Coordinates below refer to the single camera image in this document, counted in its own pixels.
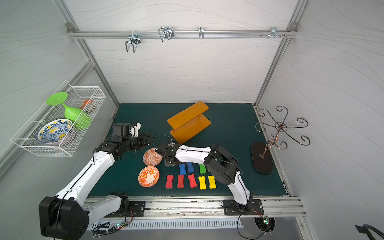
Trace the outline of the metal double hook left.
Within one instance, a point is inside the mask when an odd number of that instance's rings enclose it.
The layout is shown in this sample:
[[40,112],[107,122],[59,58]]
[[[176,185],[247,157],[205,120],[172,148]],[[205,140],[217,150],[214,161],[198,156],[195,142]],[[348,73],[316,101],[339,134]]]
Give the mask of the metal double hook left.
[[129,49],[132,48],[133,53],[135,53],[140,43],[141,37],[135,33],[132,33],[129,35],[129,40],[125,42],[126,52],[129,52]]

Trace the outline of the aluminium top rail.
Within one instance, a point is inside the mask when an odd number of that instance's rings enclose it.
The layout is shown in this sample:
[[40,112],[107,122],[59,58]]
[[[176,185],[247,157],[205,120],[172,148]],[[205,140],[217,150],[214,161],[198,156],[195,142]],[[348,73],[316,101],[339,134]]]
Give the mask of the aluminium top rail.
[[[203,39],[269,39],[262,38],[260,34],[266,35],[271,30],[266,31],[235,31],[235,30],[205,30],[204,29],[204,38]],[[159,40],[160,35],[158,31],[78,31],[73,33],[68,33],[70,39],[128,39],[129,35],[135,33],[141,37],[141,40]],[[192,31],[178,31],[174,30],[175,36],[173,39],[199,39],[198,30]],[[299,33],[296,31],[283,31],[278,30],[279,34],[286,34],[288,39],[296,38]]]

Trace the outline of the aluminium front rail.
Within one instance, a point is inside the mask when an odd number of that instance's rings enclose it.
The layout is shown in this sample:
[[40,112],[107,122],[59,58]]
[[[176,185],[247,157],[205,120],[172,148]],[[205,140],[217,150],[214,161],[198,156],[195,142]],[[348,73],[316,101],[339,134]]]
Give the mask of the aluminium front rail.
[[[226,196],[141,196],[129,197],[130,202],[144,201],[144,219],[197,219],[197,218],[229,218],[227,212],[233,208],[223,208],[224,200],[233,202]],[[298,197],[258,197],[254,202],[260,202],[256,209],[268,217],[306,217],[306,210]]]

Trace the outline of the orange floral bowl near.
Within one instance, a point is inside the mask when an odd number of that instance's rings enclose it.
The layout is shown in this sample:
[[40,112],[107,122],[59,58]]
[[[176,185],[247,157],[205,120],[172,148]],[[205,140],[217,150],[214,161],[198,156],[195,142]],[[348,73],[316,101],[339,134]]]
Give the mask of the orange floral bowl near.
[[142,187],[150,188],[158,182],[159,178],[159,170],[154,166],[147,166],[140,171],[138,182]]

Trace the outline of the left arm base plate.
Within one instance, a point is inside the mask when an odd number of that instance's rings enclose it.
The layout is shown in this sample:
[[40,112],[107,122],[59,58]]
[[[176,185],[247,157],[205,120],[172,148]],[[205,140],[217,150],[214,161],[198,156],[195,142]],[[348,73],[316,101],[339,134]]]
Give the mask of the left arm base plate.
[[143,217],[145,211],[145,201],[125,201],[121,203],[120,208],[105,216],[105,218],[124,218],[124,217]]

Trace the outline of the bronze metal hook stand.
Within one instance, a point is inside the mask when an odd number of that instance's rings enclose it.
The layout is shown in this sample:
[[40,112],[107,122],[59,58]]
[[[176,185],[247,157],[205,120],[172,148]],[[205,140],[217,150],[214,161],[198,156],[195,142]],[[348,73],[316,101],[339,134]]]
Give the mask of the bronze metal hook stand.
[[289,114],[289,110],[285,106],[277,106],[276,110],[279,113],[283,111],[286,112],[286,115],[282,121],[276,121],[275,118],[267,109],[257,110],[257,114],[259,115],[259,117],[263,118],[266,115],[269,115],[270,118],[273,120],[273,123],[266,124],[263,122],[258,122],[255,124],[255,129],[259,133],[265,133],[266,127],[272,127],[276,130],[276,134],[271,135],[271,138],[267,140],[266,143],[254,142],[251,144],[251,156],[252,156],[253,167],[258,173],[262,175],[269,175],[274,170],[274,160],[272,157],[271,148],[276,147],[279,150],[285,150],[288,148],[288,144],[285,141],[279,141],[279,136],[281,134],[285,134],[291,140],[295,141],[301,146],[309,146],[311,144],[311,140],[307,136],[302,135],[301,139],[297,140],[288,133],[288,130],[303,129],[308,127],[309,123],[306,119],[297,118],[297,122],[301,125],[297,127],[289,127],[285,123],[285,120],[287,119]]

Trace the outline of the small metal hook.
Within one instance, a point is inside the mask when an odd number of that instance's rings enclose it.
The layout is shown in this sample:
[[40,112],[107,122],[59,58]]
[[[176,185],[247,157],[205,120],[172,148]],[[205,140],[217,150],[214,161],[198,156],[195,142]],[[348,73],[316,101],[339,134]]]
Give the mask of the small metal hook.
[[204,38],[204,28],[203,27],[199,27],[198,34],[199,34],[200,40]]

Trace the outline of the blue eraser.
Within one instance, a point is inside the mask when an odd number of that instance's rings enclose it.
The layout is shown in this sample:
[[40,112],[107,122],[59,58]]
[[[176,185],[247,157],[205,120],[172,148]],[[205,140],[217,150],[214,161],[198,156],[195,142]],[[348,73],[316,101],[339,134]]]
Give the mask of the blue eraser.
[[195,171],[193,163],[187,162],[187,168],[188,168],[188,173],[193,173]]
[[180,170],[180,175],[182,175],[182,176],[186,175],[187,171],[186,171],[185,164],[179,165],[179,170]]

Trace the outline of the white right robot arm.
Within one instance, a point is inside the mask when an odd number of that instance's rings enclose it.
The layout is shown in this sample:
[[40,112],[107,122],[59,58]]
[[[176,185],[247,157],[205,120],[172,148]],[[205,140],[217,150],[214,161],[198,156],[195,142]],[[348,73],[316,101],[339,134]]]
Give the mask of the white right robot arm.
[[218,182],[228,186],[242,211],[251,210],[253,197],[242,179],[243,171],[238,159],[223,146],[215,144],[211,147],[195,148],[169,143],[158,145],[156,152],[163,157],[167,167],[184,163],[204,165]]

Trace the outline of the metal double hook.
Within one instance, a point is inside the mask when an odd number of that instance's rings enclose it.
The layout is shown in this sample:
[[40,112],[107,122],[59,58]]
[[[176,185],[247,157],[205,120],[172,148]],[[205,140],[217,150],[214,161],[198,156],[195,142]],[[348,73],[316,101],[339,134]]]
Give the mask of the metal double hook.
[[141,37],[135,33],[132,33],[129,35],[129,40],[125,42],[126,52],[129,52],[129,49],[132,48],[133,53],[135,53],[140,43]]
[[162,42],[164,42],[165,39],[171,40],[174,36],[174,30],[172,27],[160,27],[158,29],[158,33],[160,35],[160,39]]

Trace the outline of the red eraser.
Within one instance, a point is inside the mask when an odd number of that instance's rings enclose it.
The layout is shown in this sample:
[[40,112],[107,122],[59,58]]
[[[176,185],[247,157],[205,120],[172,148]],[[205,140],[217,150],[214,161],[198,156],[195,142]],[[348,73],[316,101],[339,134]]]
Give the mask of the red eraser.
[[184,188],[184,175],[178,175],[178,183],[177,183],[177,188],[182,189]]
[[166,189],[172,189],[173,188],[173,175],[167,175],[167,181],[166,181]]
[[191,189],[196,188],[198,186],[194,174],[188,175],[188,179],[189,179]]

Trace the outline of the green eraser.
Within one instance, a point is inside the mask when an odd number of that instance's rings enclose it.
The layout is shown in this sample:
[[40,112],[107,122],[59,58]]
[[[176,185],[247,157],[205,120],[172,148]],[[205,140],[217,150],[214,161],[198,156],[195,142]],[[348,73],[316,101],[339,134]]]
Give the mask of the green eraser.
[[207,169],[205,165],[199,165],[200,167],[200,174],[205,175],[207,173]]

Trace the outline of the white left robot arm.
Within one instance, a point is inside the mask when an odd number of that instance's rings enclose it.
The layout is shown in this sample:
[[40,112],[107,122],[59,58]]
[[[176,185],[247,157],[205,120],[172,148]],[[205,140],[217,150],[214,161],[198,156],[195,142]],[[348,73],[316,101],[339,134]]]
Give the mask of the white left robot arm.
[[95,149],[78,175],[54,197],[45,197],[40,202],[42,236],[78,240],[99,219],[115,212],[126,215],[131,211],[128,195],[122,193],[112,193],[92,204],[85,201],[103,174],[126,151],[138,151],[150,144],[150,136],[140,133],[140,128],[140,123],[114,124],[112,135]]

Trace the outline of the metal double hook middle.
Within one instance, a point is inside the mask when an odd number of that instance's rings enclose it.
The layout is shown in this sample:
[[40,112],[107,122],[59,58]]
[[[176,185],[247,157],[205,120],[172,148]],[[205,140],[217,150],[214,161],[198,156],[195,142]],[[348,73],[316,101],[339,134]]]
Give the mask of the metal double hook middle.
[[160,35],[160,39],[162,42],[164,42],[165,39],[171,40],[174,36],[174,30],[172,27],[160,27],[158,29],[158,33]]

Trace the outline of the yellow eraser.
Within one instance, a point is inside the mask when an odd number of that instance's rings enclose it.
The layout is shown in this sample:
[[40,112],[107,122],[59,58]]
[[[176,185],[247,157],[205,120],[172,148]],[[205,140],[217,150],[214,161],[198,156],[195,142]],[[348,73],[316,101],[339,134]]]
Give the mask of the yellow eraser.
[[216,179],[214,176],[208,176],[209,179],[209,188],[210,189],[216,189]]
[[200,190],[206,190],[207,189],[205,176],[199,177],[199,186],[200,186]]

